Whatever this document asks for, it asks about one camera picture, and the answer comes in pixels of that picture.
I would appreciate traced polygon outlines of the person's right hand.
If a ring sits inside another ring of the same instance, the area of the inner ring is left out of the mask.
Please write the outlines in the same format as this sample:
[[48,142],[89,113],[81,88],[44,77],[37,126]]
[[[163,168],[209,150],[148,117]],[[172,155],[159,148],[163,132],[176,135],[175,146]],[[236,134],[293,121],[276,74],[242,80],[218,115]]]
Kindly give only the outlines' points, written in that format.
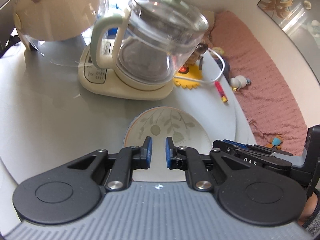
[[312,221],[312,216],[317,215],[318,211],[316,209],[319,208],[319,190],[315,189],[312,193],[311,197],[308,198],[306,204],[304,206],[303,212],[300,215],[298,220],[298,224],[304,228],[306,228],[307,223]]

